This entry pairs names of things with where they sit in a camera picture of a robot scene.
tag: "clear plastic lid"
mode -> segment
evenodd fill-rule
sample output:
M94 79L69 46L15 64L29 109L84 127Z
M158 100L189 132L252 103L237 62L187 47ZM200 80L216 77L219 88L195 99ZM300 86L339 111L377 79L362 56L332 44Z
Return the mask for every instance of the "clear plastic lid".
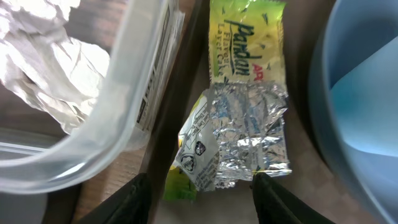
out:
M129 0L90 117L78 131L39 154L0 160L0 191L36 194L63 189L91 178L116 158L136 124L167 8L166 0ZM14 146L0 144L8 151Z

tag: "blue bowl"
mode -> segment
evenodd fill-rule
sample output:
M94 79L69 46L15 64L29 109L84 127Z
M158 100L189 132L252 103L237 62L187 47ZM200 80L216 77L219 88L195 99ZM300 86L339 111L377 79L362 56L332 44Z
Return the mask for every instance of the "blue bowl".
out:
M310 117L323 157L351 193L385 223L398 222L398 158L345 144L330 90L397 36L398 1L337 0L315 47L308 83Z

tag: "yellow wrapper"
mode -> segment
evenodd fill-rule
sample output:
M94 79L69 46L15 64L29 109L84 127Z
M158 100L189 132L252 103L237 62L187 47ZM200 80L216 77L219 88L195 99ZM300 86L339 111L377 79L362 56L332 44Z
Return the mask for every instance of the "yellow wrapper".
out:
M212 83L275 81L285 85L284 2L211 0L209 64Z

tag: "crumpled aluminum foil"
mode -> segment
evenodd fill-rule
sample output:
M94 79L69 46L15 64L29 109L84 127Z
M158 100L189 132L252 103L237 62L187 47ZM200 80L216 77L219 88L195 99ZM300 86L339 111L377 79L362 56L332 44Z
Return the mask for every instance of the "crumpled aluminum foil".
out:
M291 173L284 139L287 92L276 82L215 83L210 108L219 145L217 187L252 180L255 172L275 177Z

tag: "crumpled tissue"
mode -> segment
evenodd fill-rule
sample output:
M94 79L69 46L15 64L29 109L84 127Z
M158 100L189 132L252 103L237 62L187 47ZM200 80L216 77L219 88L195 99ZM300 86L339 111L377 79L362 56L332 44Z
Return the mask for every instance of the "crumpled tissue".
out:
M68 37L63 25L80 0L0 2L0 81L70 134L91 113L109 65L97 45Z

